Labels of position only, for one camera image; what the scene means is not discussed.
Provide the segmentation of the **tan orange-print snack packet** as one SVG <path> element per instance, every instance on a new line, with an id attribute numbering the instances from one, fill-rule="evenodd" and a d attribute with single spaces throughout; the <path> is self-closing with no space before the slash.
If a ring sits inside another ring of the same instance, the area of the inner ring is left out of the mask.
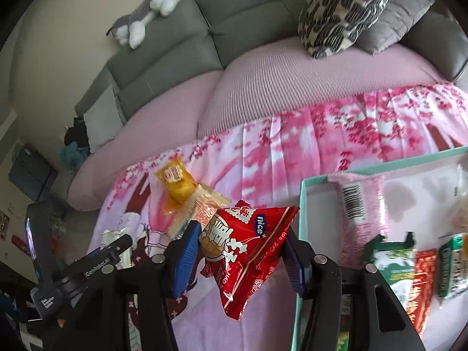
<path id="1" fill-rule="evenodd" d="M 231 199 L 200 183 L 190 198 L 175 213 L 166 234 L 171 239 L 182 238 L 191 220 L 200 223 L 202 229 L 210 222 L 218 208 L 229 206 Z"/>

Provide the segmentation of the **red triangular snack bag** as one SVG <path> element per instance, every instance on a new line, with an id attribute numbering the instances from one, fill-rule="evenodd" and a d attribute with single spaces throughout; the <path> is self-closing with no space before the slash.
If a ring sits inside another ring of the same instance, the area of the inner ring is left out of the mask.
<path id="1" fill-rule="evenodd" d="M 254 208 L 240 200 L 219 208 L 199 235 L 204 276 L 213 276 L 227 317 L 239 320 L 247 301 L 274 272 L 297 206 Z"/>

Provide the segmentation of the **red gold cake packet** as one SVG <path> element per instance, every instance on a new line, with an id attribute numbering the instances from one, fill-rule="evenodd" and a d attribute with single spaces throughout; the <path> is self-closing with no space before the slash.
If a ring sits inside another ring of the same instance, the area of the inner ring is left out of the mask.
<path id="1" fill-rule="evenodd" d="M 422 338 L 431 307 L 436 275 L 437 249 L 417 251 L 415 273 L 406 312 Z"/>

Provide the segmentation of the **white green walnut cake packet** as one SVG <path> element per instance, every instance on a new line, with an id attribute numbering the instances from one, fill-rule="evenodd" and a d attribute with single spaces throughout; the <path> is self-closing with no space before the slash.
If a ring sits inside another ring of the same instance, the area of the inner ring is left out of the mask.
<path id="1" fill-rule="evenodd" d="M 442 300 L 467 290 L 467 233 L 453 235 L 439 248 L 437 288 Z"/>

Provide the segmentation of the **white crumpled snack packet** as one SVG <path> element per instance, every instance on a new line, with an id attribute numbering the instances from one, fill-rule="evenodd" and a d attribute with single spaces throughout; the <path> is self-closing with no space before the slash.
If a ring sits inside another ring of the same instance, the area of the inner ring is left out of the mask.
<path id="1" fill-rule="evenodd" d="M 118 230 L 109 230 L 106 229 L 102 233 L 100 249 L 103 250 L 106 246 L 109 246 L 115 241 L 118 241 L 120 238 L 125 237 L 126 235 L 130 236 L 130 229 L 124 227 Z M 119 242 L 117 245 L 113 246 L 117 253 L 119 253 L 119 262 L 117 263 L 118 269 L 127 269 L 133 267 L 132 262 L 132 252 L 133 252 L 133 238 L 130 238 L 128 245 Z"/>

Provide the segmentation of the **green white biscuit packet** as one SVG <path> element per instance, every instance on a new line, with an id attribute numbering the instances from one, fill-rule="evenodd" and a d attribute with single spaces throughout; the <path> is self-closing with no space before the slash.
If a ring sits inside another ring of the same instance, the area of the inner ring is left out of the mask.
<path id="1" fill-rule="evenodd" d="M 377 267 L 403 308 L 407 307 L 412 290 L 416 254 L 412 231 L 403 242 L 387 242 L 385 236 L 377 235 L 364 248 L 364 261 Z"/>

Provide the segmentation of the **yellow snack packet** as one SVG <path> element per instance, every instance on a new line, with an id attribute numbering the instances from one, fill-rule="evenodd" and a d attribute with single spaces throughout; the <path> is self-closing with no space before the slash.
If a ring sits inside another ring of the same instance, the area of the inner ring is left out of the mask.
<path id="1" fill-rule="evenodd" d="M 185 164 L 180 157 L 171 159 L 155 176 L 167 189 L 167 203 L 164 213 L 169 215 L 181 208 L 184 203 L 194 194 L 197 182 L 186 170 Z"/>

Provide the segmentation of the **pink barcode snack packet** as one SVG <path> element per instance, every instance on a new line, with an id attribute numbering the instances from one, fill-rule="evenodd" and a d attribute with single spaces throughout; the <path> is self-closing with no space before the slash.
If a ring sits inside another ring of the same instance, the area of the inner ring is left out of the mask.
<path id="1" fill-rule="evenodd" d="M 390 217 L 384 199 L 384 177 L 361 173 L 328 175 L 338 195 L 342 216 L 343 246 L 339 264 L 358 269 L 366 244 L 387 236 Z"/>

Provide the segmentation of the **pink cherry blossom cloth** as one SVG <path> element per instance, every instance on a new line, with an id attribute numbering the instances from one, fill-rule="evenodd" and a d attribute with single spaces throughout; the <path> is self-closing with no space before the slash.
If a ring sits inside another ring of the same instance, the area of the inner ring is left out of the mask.
<path id="1" fill-rule="evenodd" d="M 134 262 L 164 251 L 167 193 L 156 172 L 181 158 L 197 181 L 232 202 L 256 208 L 296 204 L 305 178 L 433 154 L 467 144 L 467 93 L 451 82 L 345 97 L 267 116 L 150 154 L 119 172 L 101 206 L 91 240 L 128 229 Z M 295 298 L 278 265 L 255 289 L 240 320 L 227 317 L 213 278 L 169 302 L 181 350 L 287 350 Z"/>

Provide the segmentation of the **teal white shallow box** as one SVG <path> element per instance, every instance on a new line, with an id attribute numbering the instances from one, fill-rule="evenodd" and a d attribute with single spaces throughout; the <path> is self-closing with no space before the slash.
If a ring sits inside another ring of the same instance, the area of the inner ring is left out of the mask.
<path id="1" fill-rule="evenodd" d="M 402 159 L 359 169 L 384 177 L 384 197 L 390 213 L 390 241 L 412 231 L 418 250 L 438 249 L 453 232 L 460 167 L 467 167 L 467 148 Z M 318 254 L 337 261 L 343 236 L 338 196 L 326 176 L 302 181 L 297 236 Z M 440 301 L 434 297 L 424 334 L 426 350 L 449 350 L 467 324 L 467 294 Z"/>

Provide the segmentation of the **light grey small pillow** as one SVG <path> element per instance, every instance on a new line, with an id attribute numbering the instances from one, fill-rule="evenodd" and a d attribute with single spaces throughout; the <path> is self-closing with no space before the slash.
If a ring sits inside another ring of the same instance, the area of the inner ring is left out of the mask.
<path id="1" fill-rule="evenodd" d="M 108 86 L 93 106 L 84 114 L 90 153 L 113 140 L 123 128 L 120 107 L 112 86 Z"/>

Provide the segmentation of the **clear pastry packet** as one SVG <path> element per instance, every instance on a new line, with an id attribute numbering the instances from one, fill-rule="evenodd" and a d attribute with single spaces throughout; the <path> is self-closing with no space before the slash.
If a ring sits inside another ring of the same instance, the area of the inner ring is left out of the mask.
<path id="1" fill-rule="evenodd" d="M 462 164 L 458 164 L 458 184 L 455 189 L 455 213 L 451 224 L 457 230 L 467 232 L 467 170 Z"/>

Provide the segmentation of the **pink sofa seat cover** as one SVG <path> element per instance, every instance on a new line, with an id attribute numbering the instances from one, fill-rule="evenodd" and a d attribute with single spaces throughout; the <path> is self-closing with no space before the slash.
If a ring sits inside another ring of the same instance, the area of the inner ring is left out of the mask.
<path id="1" fill-rule="evenodd" d="M 375 56 L 351 48 L 315 60 L 295 37 L 255 48 L 223 70 L 167 90 L 145 73 L 115 89 L 125 126 L 84 162 L 66 199 L 78 211 L 94 211 L 126 167 L 162 151 L 306 105 L 442 80 L 433 64 L 400 44 Z"/>

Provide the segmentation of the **grey white plush toy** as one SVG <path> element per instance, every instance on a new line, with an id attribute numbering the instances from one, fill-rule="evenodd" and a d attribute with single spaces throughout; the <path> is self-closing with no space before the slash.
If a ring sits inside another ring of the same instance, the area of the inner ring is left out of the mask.
<path id="1" fill-rule="evenodd" d="M 120 46 L 138 48 L 146 37 L 146 25 L 158 16 L 168 17 L 178 0 L 144 0 L 136 9 L 123 15 L 111 25 L 106 36 L 111 36 Z"/>

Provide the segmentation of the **black white patterned pillow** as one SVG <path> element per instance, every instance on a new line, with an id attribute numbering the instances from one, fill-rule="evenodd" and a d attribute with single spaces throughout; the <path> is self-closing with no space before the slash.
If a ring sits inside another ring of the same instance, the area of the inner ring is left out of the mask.
<path id="1" fill-rule="evenodd" d="M 299 39 L 313 59 L 350 48 L 382 14 L 389 0 L 306 0 L 298 19 Z"/>

